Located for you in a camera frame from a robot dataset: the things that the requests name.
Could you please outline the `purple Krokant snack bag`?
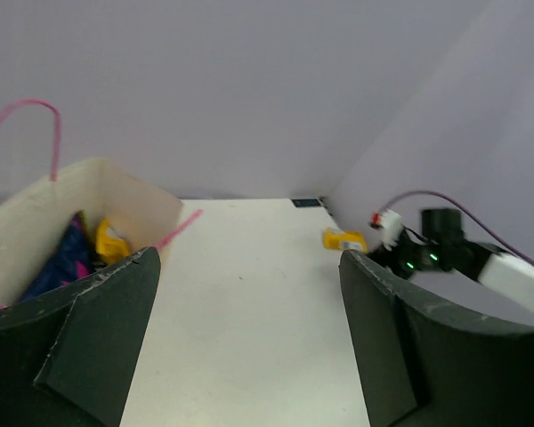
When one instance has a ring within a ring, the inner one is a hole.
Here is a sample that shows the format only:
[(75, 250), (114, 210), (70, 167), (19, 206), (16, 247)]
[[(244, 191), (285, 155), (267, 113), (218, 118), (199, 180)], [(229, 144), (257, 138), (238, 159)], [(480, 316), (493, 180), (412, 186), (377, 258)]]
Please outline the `purple Krokant snack bag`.
[(85, 226), (85, 215), (76, 212), (53, 254), (17, 302), (25, 302), (93, 273), (93, 244)]

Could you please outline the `yellow snack packet far corner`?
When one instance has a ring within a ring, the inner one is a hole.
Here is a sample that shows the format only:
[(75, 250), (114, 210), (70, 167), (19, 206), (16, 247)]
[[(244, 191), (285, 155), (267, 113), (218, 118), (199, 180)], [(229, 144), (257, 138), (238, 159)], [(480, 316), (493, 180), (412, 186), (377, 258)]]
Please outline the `yellow snack packet far corner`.
[(322, 244), (329, 250), (368, 252), (366, 240), (358, 231), (328, 227), (322, 232)]

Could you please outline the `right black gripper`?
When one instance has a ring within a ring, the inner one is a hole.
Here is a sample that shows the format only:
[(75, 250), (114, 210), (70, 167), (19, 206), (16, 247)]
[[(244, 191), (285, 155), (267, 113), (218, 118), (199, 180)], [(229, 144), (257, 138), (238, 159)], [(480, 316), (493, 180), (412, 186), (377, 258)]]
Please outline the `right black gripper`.
[(409, 235), (401, 235), (395, 245), (387, 248), (385, 243), (374, 247), (367, 257), (403, 279), (430, 269), (432, 247), (424, 241), (416, 242)]

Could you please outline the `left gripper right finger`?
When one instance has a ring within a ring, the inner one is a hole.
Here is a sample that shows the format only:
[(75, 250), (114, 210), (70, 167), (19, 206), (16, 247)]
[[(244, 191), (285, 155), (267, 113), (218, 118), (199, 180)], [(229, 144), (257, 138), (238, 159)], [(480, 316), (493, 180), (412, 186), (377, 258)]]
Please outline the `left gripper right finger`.
[(534, 426), (534, 326), (481, 314), (342, 254), (344, 308), (373, 426)]

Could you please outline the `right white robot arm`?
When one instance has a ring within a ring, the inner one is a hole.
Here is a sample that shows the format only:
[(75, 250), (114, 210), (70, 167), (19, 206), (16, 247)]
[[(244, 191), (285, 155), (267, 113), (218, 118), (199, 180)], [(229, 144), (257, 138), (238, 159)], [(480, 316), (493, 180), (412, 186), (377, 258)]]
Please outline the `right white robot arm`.
[(458, 272), (534, 313), (534, 266), (500, 246), (465, 238), (457, 209), (421, 212), (421, 240), (415, 242), (398, 213), (375, 213), (371, 227), (380, 244), (368, 257), (392, 274), (410, 279), (418, 272)]

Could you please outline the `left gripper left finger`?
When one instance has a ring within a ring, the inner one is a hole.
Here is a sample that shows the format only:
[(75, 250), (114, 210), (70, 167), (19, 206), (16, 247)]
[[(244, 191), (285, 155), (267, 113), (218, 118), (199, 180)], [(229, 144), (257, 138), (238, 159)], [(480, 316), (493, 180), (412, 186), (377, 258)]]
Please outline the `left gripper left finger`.
[(158, 290), (144, 248), (0, 310), (0, 426), (118, 426)]

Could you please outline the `yellow M&M packet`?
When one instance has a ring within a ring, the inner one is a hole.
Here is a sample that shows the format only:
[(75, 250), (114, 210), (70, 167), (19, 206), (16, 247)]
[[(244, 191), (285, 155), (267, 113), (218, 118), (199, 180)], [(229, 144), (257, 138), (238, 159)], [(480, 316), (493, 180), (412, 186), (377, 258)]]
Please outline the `yellow M&M packet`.
[(106, 264), (120, 262), (132, 253), (128, 243), (115, 233), (107, 219), (97, 227), (95, 250)]

